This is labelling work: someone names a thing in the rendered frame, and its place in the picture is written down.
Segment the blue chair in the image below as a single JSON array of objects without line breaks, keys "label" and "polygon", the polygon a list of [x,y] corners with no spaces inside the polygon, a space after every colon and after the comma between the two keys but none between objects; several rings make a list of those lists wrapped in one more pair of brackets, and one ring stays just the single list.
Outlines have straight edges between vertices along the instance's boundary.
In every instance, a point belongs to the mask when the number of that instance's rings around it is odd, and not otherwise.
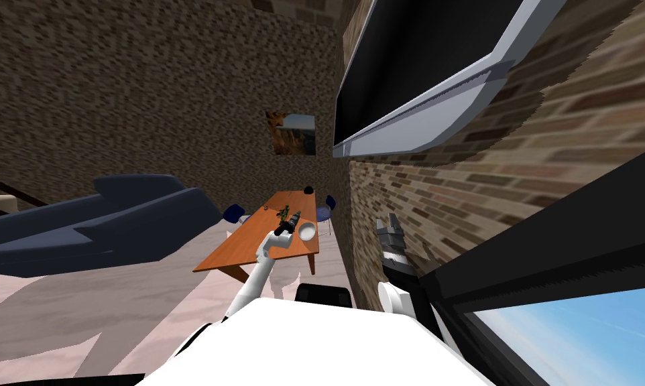
[{"label": "blue chair", "polygon": [[325,205],[318,206],[318,208],[316,209],[316,221],[328,223],[329,230],[327,231],[327,234],[332,233],[331,223],[329,221],[331,219],[331,213],[335,209],[336,205],[336,200],[331,195],[328,195],[325,199]]},{"label": "blue chair", "polygon": [[245,214],[245,210],[242,208],[242,206],[238,204],[230,205],[228,209],[226,209],[226,211],[222,214],[222,218],[231,224],[243,224],[249,217],[249,215]]}]

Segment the dark blue sofa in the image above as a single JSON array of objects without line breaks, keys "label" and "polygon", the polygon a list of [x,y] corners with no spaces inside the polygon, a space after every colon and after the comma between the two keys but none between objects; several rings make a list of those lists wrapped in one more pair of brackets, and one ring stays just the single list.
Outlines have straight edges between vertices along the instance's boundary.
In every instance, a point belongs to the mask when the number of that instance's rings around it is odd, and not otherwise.
[{"label": "dark blue sofa", "polygon": [[95,194],[0,216],[0,275],[37,277],[159,261],[221,212],[173,175],[101,176]]}]

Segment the black television with grey frame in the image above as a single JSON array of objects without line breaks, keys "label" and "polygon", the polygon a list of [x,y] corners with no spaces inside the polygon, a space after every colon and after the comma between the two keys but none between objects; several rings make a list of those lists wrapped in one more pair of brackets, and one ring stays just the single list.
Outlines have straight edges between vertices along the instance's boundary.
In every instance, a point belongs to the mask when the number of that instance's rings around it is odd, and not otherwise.
[{"label": "black television with grey frame", "polygon": [[333,157],[417,153],[482,112],[566,0],[373,0],[337,93]]}]

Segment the landscape picture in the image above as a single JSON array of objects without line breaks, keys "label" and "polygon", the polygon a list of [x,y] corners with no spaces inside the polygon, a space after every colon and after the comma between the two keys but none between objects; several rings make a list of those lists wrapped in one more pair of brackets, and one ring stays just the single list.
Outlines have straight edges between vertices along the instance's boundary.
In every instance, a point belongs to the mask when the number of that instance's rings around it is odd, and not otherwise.
[{"label": "landscape picture", "polygon": [[266,120],[276,155],[316,155],[314,116],[266,111]]}]

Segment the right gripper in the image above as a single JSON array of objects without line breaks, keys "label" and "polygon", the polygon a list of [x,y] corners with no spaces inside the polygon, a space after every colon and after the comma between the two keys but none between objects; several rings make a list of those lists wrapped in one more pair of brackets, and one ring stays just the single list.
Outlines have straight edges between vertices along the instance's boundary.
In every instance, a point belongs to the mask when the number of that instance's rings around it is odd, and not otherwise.
[{"label": "right gripper", "polygon": [[394,213],[388,213],[388,221],[390,227],[384,227],[380,218],[375,220],[376,232],[382,247],[382,265],[386,267],[409,267],[404,232],[398,218]]}]

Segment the black framed window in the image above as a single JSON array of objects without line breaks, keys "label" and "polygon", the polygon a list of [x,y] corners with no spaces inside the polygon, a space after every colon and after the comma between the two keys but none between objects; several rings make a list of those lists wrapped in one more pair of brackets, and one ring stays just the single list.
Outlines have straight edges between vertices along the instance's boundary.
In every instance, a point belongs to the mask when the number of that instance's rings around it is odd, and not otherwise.
[{"label": "black framed window", "polygon": [[645,386],[645,152],[421,278],[551,386]]}]

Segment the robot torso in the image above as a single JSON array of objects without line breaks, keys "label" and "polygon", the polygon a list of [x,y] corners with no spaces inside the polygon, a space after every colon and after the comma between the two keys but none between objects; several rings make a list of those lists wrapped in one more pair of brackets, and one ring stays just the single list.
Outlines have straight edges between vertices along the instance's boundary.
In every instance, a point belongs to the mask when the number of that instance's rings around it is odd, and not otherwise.
[{"label": "robot torso", "polygon": [[495,386],[381,283],[374,312],[258,298],[207,326],[138,386]]}]

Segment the orange wooden table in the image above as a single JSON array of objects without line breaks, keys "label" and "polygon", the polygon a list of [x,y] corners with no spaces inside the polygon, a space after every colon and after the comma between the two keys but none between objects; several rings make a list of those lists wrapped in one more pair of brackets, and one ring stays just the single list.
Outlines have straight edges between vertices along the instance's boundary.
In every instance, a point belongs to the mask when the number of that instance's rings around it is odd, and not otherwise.
[{"label": "orange wooden table", "polygon": [[268,232],[279,224],[276,213],[289,206],[290,214],[300,211],[300,220],[296,226],[299,229],[307,222],[314,227],[313,238],[302,241],[296,234],[292,236],[289,248],[272,247],[272,259],[287,259],[291,257],[308,257],[311,274],[315,274],[315,255],[319,252],[316,196],[314,193],[305,194],[302,190],[276,192],[261,208],[241,225],[232,236],[218,246],[202,263],[193,269],[194,272],[218,269],[220,272],[244,283],[249,275],[242,269],[243,265],[256,263],[257,248]]}]

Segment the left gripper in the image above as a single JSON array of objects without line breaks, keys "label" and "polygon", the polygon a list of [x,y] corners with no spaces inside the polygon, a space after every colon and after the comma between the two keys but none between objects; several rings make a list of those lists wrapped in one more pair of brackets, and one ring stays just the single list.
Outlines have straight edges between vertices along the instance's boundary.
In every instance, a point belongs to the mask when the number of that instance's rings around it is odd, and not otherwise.
[{"label": "left gripper", "polygon": [[280,236],[284,231],[288,231],[290,234],[294,234],[294,230],[300,219],[300,214],[301,212],[298,211],[291,216],[290,220],[287,220],[286,222],[279,222],[278,227],[274,230],[274,235]]}]

